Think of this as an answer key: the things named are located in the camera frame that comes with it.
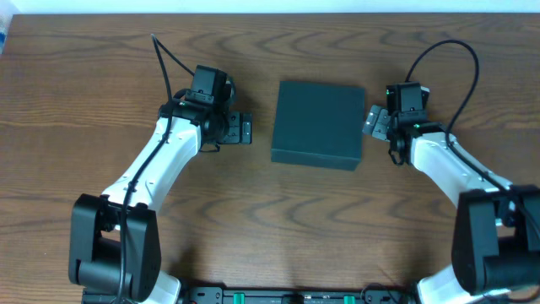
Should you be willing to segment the black gift box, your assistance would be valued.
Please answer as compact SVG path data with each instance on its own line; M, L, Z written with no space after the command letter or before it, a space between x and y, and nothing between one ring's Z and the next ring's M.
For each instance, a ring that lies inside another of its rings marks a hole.
M282 81L271 161L354 171L361 161L365 90Z

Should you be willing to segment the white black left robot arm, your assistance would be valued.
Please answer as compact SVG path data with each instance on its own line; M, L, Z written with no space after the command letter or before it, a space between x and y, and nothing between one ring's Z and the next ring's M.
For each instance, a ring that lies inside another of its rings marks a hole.
M252 116L231 111L234 80L197 66L192 85L159 109L150 140L101 195L81 195L71 215L68 278L84 303L179 303L181 281L161 268L157 215L205 144L250 144Z

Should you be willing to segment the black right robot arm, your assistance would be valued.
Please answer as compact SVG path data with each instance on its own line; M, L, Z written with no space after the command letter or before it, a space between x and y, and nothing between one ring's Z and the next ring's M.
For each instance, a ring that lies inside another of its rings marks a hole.
M440 122L428 119L429 90L418 82L386 88L363 132L390 145L397 166L423 172L456 206L451 264L414 287L412 303L510 302L539 284L539 189L516 186L472 157Z

